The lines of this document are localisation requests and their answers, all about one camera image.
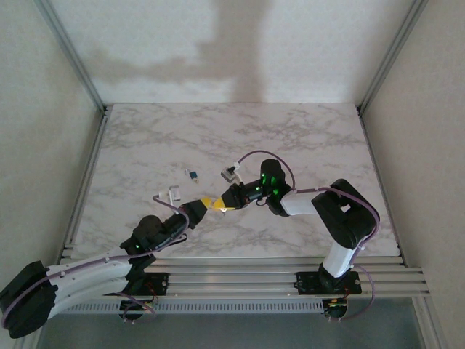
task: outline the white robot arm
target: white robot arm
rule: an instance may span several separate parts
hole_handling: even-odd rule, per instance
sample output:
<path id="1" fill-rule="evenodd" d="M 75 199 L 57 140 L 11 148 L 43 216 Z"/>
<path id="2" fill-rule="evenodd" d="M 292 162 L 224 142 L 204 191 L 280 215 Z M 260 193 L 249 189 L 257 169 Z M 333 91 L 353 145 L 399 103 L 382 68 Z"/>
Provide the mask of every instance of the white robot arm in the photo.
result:
<path id="1" fill-rule="evenodd" d="M 234 170 L 231 167 L 223 171 L 228 182 L 235 179 Z M 318 271 L 318 292 L 325 293 L 316 294 L 337 294 L 341 285 L 344 290 L 344 280 L 358 249 L 379 226 L 376 210 L 346 180 L 315 190 L 299 192 L 291 188 L 275 159 L 262 162 L 258 180 L 232 184 L 212 208 L 242 209 L 262 200 L 273 214 L 282 217 L 320 216 L 334 242 Z M 195 228 L 210 206 L 210 201 L 202 198 L 183 204 L 164 222 L 156 216 L 146 216 L 119 248 L 98 257 L 48 268 L 40 261 L 27 265 L 0 292 L 4 313 L 1 325 L 9 330 L 10 337 L 23 337 L 80 302 L 102 294 L 137 294 L 147 277 L 144 269 L 155 261 L 153 253 L 177 243 L 187 228 Z M 301 286 L 296 288 L 299 293 L 309 294 Z"/>

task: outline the white marble tabletop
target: white marble tabletop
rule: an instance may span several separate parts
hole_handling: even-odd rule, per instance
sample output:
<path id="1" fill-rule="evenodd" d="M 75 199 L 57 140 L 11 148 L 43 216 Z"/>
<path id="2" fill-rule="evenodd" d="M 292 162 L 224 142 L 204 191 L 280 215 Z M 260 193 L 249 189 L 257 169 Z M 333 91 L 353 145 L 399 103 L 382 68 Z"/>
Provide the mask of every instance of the white marble tabletop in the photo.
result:
<path id="1" fill-rule="evenodd" d="M 171 211 L 151 198 L 171 185 L 180 188 L 180 204 L 220 196 L 229 186 L 222 168 L 254 149 L 281 156 L 298 189 L 349 180 L 381 215 L 378 236 L 360 255 L 399 255 L 354 105 L 171 103 L 114 105 L 72 257 L 118 246 L 145 215 L 169 217 Z M 268 157 L 256 154 L 243 162 L 244 182 L 258 178 Z M 199 183 L 186 169 L 197 172 Z M 276 217 L 266 206 L 250 205 L 226 214 L 208 211 L 185 243 L 158 255 L 320 257 L 331 242 L 317 215 Z"/>

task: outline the white wall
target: white wall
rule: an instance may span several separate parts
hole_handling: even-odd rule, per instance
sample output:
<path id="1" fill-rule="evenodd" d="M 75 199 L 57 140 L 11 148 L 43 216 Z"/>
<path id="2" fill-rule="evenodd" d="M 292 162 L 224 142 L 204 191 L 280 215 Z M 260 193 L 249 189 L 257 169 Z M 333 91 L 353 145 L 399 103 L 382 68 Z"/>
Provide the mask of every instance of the white wall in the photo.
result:
<path id="1" fill-rule="evenodd" d="M 31 0 L 0 11 L 0 289 L 56 260 L 95 133 L 95 107 Z M 13 341 L 0 329 L 0 348 Z"/>
<path id="2" fill-rule="evenodd" d="M 465 1 L 429 1 L 365 120 L 401 246 L 465 348 Z"/>
<path id="3" fill-rule="evenodd" d="M 53 0 L 106 103 L 358 103 L 411 0 Z"/>

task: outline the black mounting bracket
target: black mounting bracket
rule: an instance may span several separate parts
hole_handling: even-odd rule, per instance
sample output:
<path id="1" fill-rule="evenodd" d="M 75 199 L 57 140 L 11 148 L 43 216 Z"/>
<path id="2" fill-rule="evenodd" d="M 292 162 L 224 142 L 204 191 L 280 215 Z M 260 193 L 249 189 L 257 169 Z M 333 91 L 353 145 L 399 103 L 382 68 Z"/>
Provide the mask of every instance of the black mounting bracket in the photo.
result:
<path id="1" fill-rule="evenodd" d="M 166 291 L 168 290 L 168 273 L 146 273 L 144 279 L 140 283 L 140 287 L 133 294 L 133 296 L 166 296 Z M 135 305 L 131 300 L 122 300 L 119 305 L 120 311 L 125 311 L 127 307 L 131 307 L 132 311 L 141 311 L 142 307 L 140 305 Z M 142 316 L 142 314 L 131 314 L 131 310 L 127 313 L 126 318 L 128 320 L 137 320 Z"/>
<path id="2" fill-rule="evenodd" d="M 294 287 L 299 291 L 299 295 L 311 294 L 361 294 L 362 287 L 356 271 L 350 271 L 344 275 L 337 283 L 335 288 L 329 289 L 327 285 L 321 282 L 320 272 L 318 271 L 301 271 L 296 273 L 297 281 Z"/>
<path id="3" fill-rule="evenodd" d="M 347 298 L 323 300 L 323 315 L 331 318 L 341 318 L 347 312 Z"/>

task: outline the small electronic component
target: small electronic component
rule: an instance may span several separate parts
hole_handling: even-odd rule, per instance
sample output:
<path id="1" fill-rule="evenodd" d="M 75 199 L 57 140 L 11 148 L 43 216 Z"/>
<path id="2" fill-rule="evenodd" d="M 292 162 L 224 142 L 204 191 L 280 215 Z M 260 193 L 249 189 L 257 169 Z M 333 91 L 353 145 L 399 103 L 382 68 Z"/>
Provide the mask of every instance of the small electronic component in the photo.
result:
<path id="1" fill-rule="evenodd" d="M 198 176 L 196 171 L 190 171 L 189 169 L 185 169 L 184 173 L 194 182 L 198 183 Z"/>
<path id="2" fill-rule="evenodd" d="M 237 175 L 236 173 L 234 173 L 235 171 L 235 167 L 232 166 L 232 167 L 225 167 L 222 171 L 221 171 L 221 177 L 225 178 L 226 181 L 228 183 L 232 183 L 234 182 L 234 180 L 236 179 Z"/>

